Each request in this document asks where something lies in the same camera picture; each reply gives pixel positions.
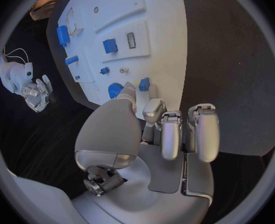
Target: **wire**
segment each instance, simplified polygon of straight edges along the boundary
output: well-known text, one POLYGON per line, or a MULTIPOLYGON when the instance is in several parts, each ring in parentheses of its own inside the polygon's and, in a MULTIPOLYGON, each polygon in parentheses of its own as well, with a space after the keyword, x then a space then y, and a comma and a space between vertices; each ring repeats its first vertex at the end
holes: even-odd
POLYGON ((15 50, 11 51, 10 53, 6 54, 6 53, 5 53, 5 47, 3 47, 3 54, 4 54, 6 57, 10 57, 10 56, 8 56, 8 55, 11 54, 11 53, 13 53, 14 51, 17 51, 17 50, 22 50, 22 51, 24 51, 24 53, 25 53, 25 55, 26 55, 26 58, 27 58, 27 62, 29 62, 27 53, 26 53, 26 51, 23 50, 22 48, 17 48, 17 49, 15 49, 15 50))
POLYGON ((26 64, 26 62, 20 57, 20 56, 7 56, 7 55, 5 55, 6 57, 16 57, 16 58, 20 58, 23 62, 24 62, 24 64, 26 64))

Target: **white cable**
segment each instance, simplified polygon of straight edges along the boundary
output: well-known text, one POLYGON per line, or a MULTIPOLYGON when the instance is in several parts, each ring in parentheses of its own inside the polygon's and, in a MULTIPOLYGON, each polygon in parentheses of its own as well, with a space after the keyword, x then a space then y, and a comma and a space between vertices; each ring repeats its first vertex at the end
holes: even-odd
POLYGON ((5 55, 6 57, 16 57, 16 58, 20 58, 23 62, 24 62, 24 64, 26 64, 26 62, 20 57, 20 56, 7 56, 7 55, 5 55))
POLYGON ((5 47, 3 47, 3 54, 4 54, 5 56, 9 57, 9 56, 8 56, 9 54, 11 54, 11 53, 13 53, 14 51, 17 51, 17 50, 22 50, 22 51, 24 51, 24 53, 25 53, 25 55, 26 55, 26 58, 27 58, 27 62, 29 62, 27 53, 26 53, 26 51, 23 50, 22 48, 17 48, 17 49, 15 49, 15 50, 11 51, 10 53, 6 54, 6 53, 5 53, 5 47))

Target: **blue switch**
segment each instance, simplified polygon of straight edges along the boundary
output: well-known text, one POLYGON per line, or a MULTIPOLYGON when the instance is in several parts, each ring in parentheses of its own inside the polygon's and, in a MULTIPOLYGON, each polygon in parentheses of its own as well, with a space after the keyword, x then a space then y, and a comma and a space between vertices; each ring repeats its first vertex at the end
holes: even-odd
POLYGON ((140 91, 148 91, 150 86, 150 79, 145 78, 140 81, 140 84, 138 86, 140 91))
POLYGON ((103 42, 103 45, 107 54, 118 51, 115 39, 106 40, 103 42))
POLYGON ((100 74, 102 74, 102 75, 105 75, 105 74, 107 74, 107 73, 109 73, 109 72, 110 72, 110 69, 109 69, 108 67, 102 68, 102 69, 100 70, 100 74))
POLYGON ((76 62, 76 61, 78 61, 78 56, 74 56, 74 57, 66 59, 65 64, 70 65, 71 63, 76 62))
POLYGON ((70 42, 67 27, 66 26, 59 26, 57 28, 57 34, 58 34, 60 45, 63 46, 63 47, 66 47, 67 43, 70 42))

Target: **rectangular slot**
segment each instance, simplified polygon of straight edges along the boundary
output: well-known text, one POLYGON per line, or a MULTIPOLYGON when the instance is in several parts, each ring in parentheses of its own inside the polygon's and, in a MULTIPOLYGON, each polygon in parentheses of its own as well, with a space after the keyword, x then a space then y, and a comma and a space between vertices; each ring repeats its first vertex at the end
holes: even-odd
POLYGON ((136 47, 135 35, 133 32, 127 34, 128 45, 130 49, 136 47))

